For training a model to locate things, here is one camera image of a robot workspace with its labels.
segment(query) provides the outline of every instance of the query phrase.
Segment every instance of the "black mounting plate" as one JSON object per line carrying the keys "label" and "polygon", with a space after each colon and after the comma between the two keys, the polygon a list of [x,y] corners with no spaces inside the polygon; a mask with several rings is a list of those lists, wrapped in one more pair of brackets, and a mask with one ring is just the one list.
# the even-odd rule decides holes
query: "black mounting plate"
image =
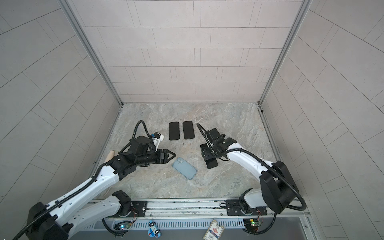
{"label": "black mounting plate", "polygon": [[[132,206],[138,210],[139,217],[144,217],[145,211],[147,210],[147,203],[148,203],[147,201],[132,201]],[[131,211],[126,217],[133,218],[134,217],[133,214],[134,214],[133,211]],[[109,217],[120,217],[120,216],[118,214],[115,214]]]}
{"label": "black mounting plate", "polygon": [[[230,206],[230,208],[227,208],[228,216],[249,216],[249,215],[243,214],[243,212],[241,211],[241,208],[239,206],[239,200],[225,200],[225,204],[227,206]],[[255,208],[255,210],[251,215],[252,216],[260,215],[258,210],[260,211],[261,215],[267,215],[266,207]]]}

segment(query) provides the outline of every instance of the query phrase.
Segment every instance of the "blue phone case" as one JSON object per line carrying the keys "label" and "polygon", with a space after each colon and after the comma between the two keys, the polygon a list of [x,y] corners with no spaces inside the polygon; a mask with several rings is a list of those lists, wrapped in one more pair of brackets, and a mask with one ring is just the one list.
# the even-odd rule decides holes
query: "blue phone case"
{"label": "blue phone case", "polygon": [[192,180],[192,178],[197,173],[197,169],[181,157],[178,157],[176,159],[176,161],[172,164],[172,167],[176,169],[176,171],[181,173],[184,177],[186,177],[188,180]]}

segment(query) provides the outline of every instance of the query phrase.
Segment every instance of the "tiled wall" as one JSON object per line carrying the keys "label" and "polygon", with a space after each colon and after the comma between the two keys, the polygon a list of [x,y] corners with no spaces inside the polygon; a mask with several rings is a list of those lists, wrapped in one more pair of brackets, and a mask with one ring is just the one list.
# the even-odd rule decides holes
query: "tiled wall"
{"label": "tiled wall", "polygon": [[89,177],[118,108],[56,0],[0,1],[1,239]]}
{"label": "tiled wall", "polygon": [[262,106],[323,239],[384,237],[383,16],[314,0]]}
{"label": "tiled wall", "polygon": [[68,0],[123,102],[256,102],[301,1]]}

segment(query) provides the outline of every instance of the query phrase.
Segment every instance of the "blue toy car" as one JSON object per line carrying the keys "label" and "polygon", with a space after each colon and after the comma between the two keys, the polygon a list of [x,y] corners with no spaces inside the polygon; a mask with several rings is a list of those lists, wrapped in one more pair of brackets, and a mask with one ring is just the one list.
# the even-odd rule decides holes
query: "blue toy car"
{"label": "blue toy car", "polygon": [[160,230],[157,229],[156,224],[155,224],[152,220],[149,221],[148,225],[149,225],[148,235],[149,235],[150,237],[156,237],[156,238],[158,238],[158,237],[161,236],[161,232],[160,232]]}

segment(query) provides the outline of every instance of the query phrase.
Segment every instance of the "beige cylindrical object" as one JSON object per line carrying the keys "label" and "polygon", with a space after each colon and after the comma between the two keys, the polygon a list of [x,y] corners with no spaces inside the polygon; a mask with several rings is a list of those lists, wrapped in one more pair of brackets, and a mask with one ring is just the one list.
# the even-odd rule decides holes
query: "beige cylindrical object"
{"label": "beige cylindrical object", "polygon": [[114,155],[115,155],[115,151],[113,150],[109,151],[107,158],[105,159],[105,162],[108,162],[109,160],[111,160]]}

